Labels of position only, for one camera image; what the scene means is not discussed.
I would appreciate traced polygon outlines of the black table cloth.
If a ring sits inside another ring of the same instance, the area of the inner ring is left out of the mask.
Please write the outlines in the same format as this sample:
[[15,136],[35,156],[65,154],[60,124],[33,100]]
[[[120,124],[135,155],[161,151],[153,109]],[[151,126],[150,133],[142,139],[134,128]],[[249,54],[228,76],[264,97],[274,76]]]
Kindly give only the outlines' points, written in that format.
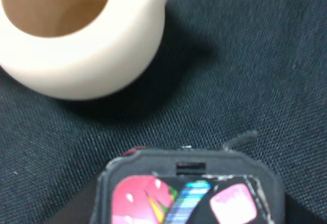
[[137,145],[237,150],[283,179],[287,223],[326,223],[326,0],[169,0],[119,93],[55,100],[1,72],[1,223],[43,223]]

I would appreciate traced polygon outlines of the cream ceramic teapot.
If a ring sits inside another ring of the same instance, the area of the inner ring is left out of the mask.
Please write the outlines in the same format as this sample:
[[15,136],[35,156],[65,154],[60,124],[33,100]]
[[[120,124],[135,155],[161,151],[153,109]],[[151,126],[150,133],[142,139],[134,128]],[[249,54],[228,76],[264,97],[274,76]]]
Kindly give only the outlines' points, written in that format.
[[89,100],[152,62],[167,0],[1,0],[1,68],[38,93]]

